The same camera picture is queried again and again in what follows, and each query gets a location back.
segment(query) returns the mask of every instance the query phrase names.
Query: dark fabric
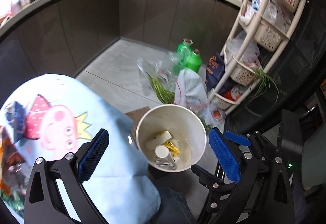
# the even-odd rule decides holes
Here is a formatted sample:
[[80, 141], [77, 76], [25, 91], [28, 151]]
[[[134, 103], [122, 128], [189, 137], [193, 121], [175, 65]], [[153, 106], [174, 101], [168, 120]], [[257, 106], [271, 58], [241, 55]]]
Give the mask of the dark fabric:
[[[221, 57], [219, 52], [216, 52], [215, 55], [209, 59], [206, 67], [206, 87], [208, 91], [216, 87], [224, 73], [224, 59]], [[231, 78], [228, 78], [218, 93], [223, 94], [236, 85], [236, 82]]]
[[170, 188], [158, 188], [161, 196], [159, 211], [150, 224], [198, 224], [185, 200], [185, 196]]

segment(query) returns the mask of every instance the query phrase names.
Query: light blue cloth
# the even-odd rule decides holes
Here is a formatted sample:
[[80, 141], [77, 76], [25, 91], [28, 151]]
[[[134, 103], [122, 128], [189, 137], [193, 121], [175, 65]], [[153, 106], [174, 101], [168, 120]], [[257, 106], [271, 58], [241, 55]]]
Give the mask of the light blue cloth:
[[[0, 125], [6, 125], [11, 139], [13, 131], [4, 117], [5, 106], [9, 102], [18, 101], [28, 113], [38, 94], [48, 100], [51, 107], [66, 106], [74, 117], [87, 112], [84, 122], [91, 125], [86, 131], [92, 138], [101, 128], [109, 132], [109, 146], [93, 176], [83, 186], [110, 224], [146, 223], [159, 209], [160, 196], [146, 176], [146, 157], [129, 144], [132, 120], [76, 79], [45, 74], [17, 88], [0, 110]], [[77, 141], [78, 147], [89, 142], [86, 139]], [[38, 157], [53, 160], [53, 151], [45, 149], [40, 139], [24, 138], [15, 146], [30, 166], [33, 166]], [[58, 181], [58, 186], [70, 216], [79, 220], [62, 181]]]

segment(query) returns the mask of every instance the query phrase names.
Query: tile grout line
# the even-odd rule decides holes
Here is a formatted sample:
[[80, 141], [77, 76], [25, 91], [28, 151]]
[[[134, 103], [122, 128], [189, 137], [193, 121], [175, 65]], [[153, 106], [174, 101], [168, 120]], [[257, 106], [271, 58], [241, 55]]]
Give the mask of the tile grout line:
[[99, 78], [99, 79], [102, 79], [102, 80], [104, 80], [104, 81], [106, 81], [106, 82], [109, 82], [109, 83], [111, 83], [111, 84], [113, 84], [113, 85], [115, 85], [115, 86], [117, 86], [117, 87], [119, 87], [119, 88], [122, 88], [122, 89], [124, 89], [124, 90], [130, 91], [130, 92], [133, 93], [133, 94], [136, 94], [136, 95], [138, 95], [138, 96], [141, 96], [141, 97], [143, 97], [143, 98], [145, 98], [145, 99], [148, 99], [148, 100], [150, 100], [150, 101], [152, 101], [152, 102], [155, 102], [155, 103], [159, 104], [158, 102], [153, 101], [152, 99], [149, 99], [149, 98], [147, 98], [147, 97], [144, 97], [143, 95], [137, 94], [137, 93], [135, 93], [135, 92], [133, 92], [133, 91], [131, 91], [131, 90], [128, 90], [128, 89], [126, 89], [126, 88], [124, 88], [124, 87], [121, 87], [121, 86], [119, 86], [119, 85], [117, 85], [117, 84], [115, 84], [115, 83], [112, 83], [111, 81], [108, 81], [108, 80], [106, 80], [106, 79], [103, 79], [103, 78], [101, 78], [101, 77], [99, 77], [99, 76], [97, 76], [97, 75], [94, 75], [94, 74], [92, 74], [92, 73], [86, 71], [86, 70], [84, 70], [84, 71], [87, 72], [87, 73], [89, 73], [89, 74], [91, 74], [91, 75], [93, 75], [93, 76], [95, 76], [95, 77], [97, 77], [97, 78]]

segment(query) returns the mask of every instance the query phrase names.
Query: green vegetable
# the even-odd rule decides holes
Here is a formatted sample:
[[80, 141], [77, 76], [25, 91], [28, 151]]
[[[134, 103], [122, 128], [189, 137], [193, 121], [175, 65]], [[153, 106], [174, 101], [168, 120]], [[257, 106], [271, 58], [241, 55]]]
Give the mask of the green vegetable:
[[153, 77], [149, 76], [149, 78], [158, 99], [164, 104], [172, 104], [174, 102], [174, 92], [164, 89], [163, 85]]
[[[256, 82], [257, 80], [261, 80], [260, 81], [260, 84], [259, 84], [259, 87], [256, 91], [256, 94], [252, 97], [251, 100], [259, 97], [260, 95], [263, 95], [266, 91], [267, 91], [267, 84], [268, 84], [268, 87], [270, 88], [271, 87], [271, 82], [274, 84], [276, 90], [278, 91], [278, 86], [276, 85], [276, 81], [275, 79], [273, 79], [271, 76], [267, 75], [262, 69], [260, 68], [256, 68], [256, 69], [252, 69], [255, 73], [255, 79], [254, 79], [254, 82]], [[275, 103], [278, 101], [278, 95], [276, 97], [276, 100], [273, 104], [273, 106], [275, 105]]]

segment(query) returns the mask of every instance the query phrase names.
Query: cartoon pig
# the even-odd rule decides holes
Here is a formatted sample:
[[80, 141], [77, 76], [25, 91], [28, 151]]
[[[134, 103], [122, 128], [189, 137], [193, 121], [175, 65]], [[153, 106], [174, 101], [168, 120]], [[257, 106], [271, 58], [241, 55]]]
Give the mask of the cartoon pig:
[[76, 120], [68, 107], [55, 105], [47, 111], [40, 124], [40, 141], [45, 149], [53, 151], [54, 160], [78, 150]]

